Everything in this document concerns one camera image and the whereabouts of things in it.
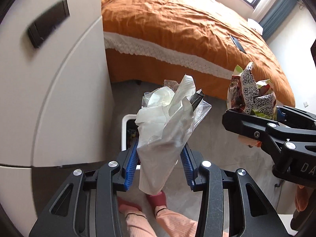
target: plastic bag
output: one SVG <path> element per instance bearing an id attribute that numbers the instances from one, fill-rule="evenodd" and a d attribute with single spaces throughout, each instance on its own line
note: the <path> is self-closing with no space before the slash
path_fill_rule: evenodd
<path id="1" fill-rule="evenodd" d="M 141 161 L 139 189 L 157 194 L 163 188 L 193 130 L 211 109 L 204 100 L 193 111 L 190 98 L 196 93 L 191 76 L 185 75 L 176 92 L 164 86 L 145 93 L 137 113 Z"/>

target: white lace trim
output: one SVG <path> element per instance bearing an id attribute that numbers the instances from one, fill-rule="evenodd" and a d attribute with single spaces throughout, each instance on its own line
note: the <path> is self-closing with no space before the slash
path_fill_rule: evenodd
<path id="1" fill-rule="evenodd" d="M 231 79 L 233 74 L 233 71 L 224 69 L 196 55 L 177 52 L 152 42 L 111 32 L 103 32 L 103 36 L 105 49 L 112 48 L 120 53 L 153 57 L 160 61 L 181 65 L 224 79 Z"/>

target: metal screw head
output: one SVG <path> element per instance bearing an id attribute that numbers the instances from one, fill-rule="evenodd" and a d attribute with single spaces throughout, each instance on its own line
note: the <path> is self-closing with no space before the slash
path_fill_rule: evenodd
<path id="1" fill-rule="evenodd" d="M 238 173 L 239 175 L 245 175 L 247 172 L 246 172 L 245 169 L 240 168 L 240 169 L 237 170 L 237 173 Z"/>
<path id="2" fill-rule="evenodd" d="M 277 125 L 274 124 L 274 123 L 268 123 L 268 126 L 270 126 L 270 127 L 277 127 Z"/>
<path id="3" fill-rule="evenodd" d="M 202 166 L 204 166 L 204 167 L 210 167 L 211 165 L 212 165 L 212 163 L 209 161 L 202 161 Z"/>
<path id="4" fill-rule="evenodd" d="M 258 131 L 254 132 L 253 136 L 258 139 L 260 137 L 260 133 Z"/>
<path id="5" fill-rule="evenodd" d="M 294 149 L 296 148 L 295 144 L 292 143 L 292 142 L 290 142 L 290 141 L 287 141 L 287 142 L 285 143 L 285 146 L 286 146 L 287 148 L 291 149 L 291 150 L 294 150 Z"/>
<path id="6" fill-rule="evenodd" d="M 109 162 L 109 167 L 116 167 L 118 163 L 116 161 L 110 161 Z"/>
<path id="7" fill-rule="evenodd" d="M 81 175 L 82 174 L 82 170 L 81 169 L 76 169 L 74 171 L 74 175 Z"/>

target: pink pants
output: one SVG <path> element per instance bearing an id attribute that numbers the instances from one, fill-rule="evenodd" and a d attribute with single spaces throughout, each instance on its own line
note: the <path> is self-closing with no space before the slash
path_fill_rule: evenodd
<path id="1" fill-rule="evenodd" d="M 184 215 L 167 209 L 166 206 L 156 207 L 156 220 L 170 237 L 194 237 L 198 223 Z M 141 211 L 126 211 L 127 229 L 131 237 L 157 237 Z"/>

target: orange duvet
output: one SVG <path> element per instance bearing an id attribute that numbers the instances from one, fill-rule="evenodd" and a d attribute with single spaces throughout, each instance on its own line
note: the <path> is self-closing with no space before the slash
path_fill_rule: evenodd
<path id="1" fill-rule="evenodd" d="M 252 61 L 255 80 L 271 79 L 277 99 L 295 106 L 287 78 L 262 37 L 215 0 L 102 0 L 102 17 L 112 82 L 162 84 L 189 74 L 197 88 L 225 100 L 235 66 Z"/>

